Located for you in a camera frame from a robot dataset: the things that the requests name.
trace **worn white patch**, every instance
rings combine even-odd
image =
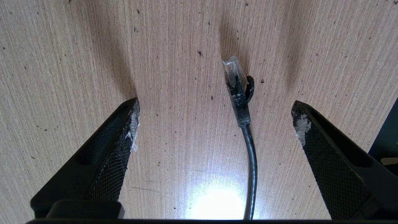
[[[305,134],[311,129],[311,121],[308,120],[307,115],[302,114],[300,119],[296,120],[296,136],[300,140],[302,146],[305,146]]]
[[[130,153],[131,153],[132,149],[134,150],[134,152],[138,151],[138,147],[135,144],[135,140],[137,139],[137,135],[138,135],[138,127],[140,126],[138,113],[139,112],[137,111],[137,108],[135,108],[135,111],[131,113],[130,130],[126,135],[126,138],[129,138],[131,140]]]

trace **transparent plastic plug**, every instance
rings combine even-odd
[[[242,85],[245,91],[247,78],[236,56],[230,57],[228,60],[222,61],[225,70],[225,81],[229,88],[236,89],[236,85]]]

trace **wooden table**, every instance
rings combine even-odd
[[[0,1],[0,220],[123,101],[141,106],[125,218],[243,217],[244,139],[222,59],[256,90],[256,219],[327,219],[292,126],[301,100],[368,151],[398,97],[398,5],[375,1]]]

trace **black cable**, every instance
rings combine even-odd
[[[256,149],[249,125],[242,127],[243,137],[245,138],[246,147],[249,155],[249,189],[246,201],[245,220],[253,220],[254,205],[256,203],[257,190],[257,158]]]

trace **wood grain surface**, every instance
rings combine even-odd
[[[243,217],[248,159],[222,59],[249,108],[255,219],[328,219],[290,110],[306,102],[368,151],[398,97],[398,5],[372,1],[0,0],[0,220],[137,96],[125,218]]]

